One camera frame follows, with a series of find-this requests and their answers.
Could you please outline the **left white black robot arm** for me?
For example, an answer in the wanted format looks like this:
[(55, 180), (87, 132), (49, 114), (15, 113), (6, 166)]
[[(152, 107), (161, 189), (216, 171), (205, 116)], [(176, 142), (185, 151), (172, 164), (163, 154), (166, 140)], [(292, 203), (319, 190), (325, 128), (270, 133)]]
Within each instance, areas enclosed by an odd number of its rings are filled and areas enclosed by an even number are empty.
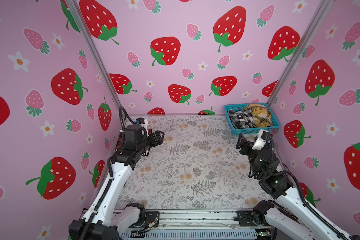
[(164, 142), (165, 133), (148, 133), (140, 125), (129, 125), (123, 132), (118, 149), (107, 160), (109, 173), (91, 207), (79, 221), (72, 221), (69, 235), (72, 240), (117, 240), (130, 226), (153, 224), (146, 222), (143, 204), (130, 203), (118, 214), (114, 213), (123, 187), (146, 150)]

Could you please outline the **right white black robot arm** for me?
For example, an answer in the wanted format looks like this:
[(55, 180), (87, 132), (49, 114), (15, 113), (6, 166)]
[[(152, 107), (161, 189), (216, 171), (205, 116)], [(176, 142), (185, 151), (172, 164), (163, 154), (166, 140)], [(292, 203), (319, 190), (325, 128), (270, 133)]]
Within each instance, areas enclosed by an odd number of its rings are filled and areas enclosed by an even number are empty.
[(278, 171), (280, 160), (275, 154), (273, 135), (260, 130), (253, 142), (239, 134), (236, 149), (247, 156), (249, 178), (258, 180), (261, 189), (271, 197), (259, 202), (250, 217), (237, 221), (269, 225), (294, 240), (359, 240), (330, 221), (305, 198), (297, 178), (289, 171)]

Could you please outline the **red black plaid shirt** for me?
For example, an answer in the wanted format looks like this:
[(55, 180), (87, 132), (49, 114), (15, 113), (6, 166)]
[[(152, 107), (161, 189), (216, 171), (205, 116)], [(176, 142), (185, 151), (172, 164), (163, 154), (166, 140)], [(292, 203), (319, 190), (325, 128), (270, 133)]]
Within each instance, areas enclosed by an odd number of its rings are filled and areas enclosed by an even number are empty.
[(143, 152), (153, 146), (153, 134), (137, 125), (128, 126), (123, 132), (120, 132), (117, 141), (116, 150), (125, 149), (136, 152)]

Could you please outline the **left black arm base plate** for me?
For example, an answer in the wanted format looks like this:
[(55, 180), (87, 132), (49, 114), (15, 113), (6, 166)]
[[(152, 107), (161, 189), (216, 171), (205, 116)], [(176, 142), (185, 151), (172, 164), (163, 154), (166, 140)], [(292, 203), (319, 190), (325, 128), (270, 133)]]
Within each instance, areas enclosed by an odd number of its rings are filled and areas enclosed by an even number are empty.
[(137, 228), (146, 228), (148, 226), (158, 227), (160, 222), (160, 212), (158, 211), (148, 211), (145, 212), (143, 220), (137, 225)]

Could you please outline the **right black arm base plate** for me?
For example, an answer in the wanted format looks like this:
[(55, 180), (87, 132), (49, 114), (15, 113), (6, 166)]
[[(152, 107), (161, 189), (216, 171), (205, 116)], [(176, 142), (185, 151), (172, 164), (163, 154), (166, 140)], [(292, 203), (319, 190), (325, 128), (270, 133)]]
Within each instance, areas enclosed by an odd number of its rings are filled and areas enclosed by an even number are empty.
[(252, 211), (237, 211), (237, 216), (234, 218), (240, 227), (254, 227), (256, 226), (255, 218)]

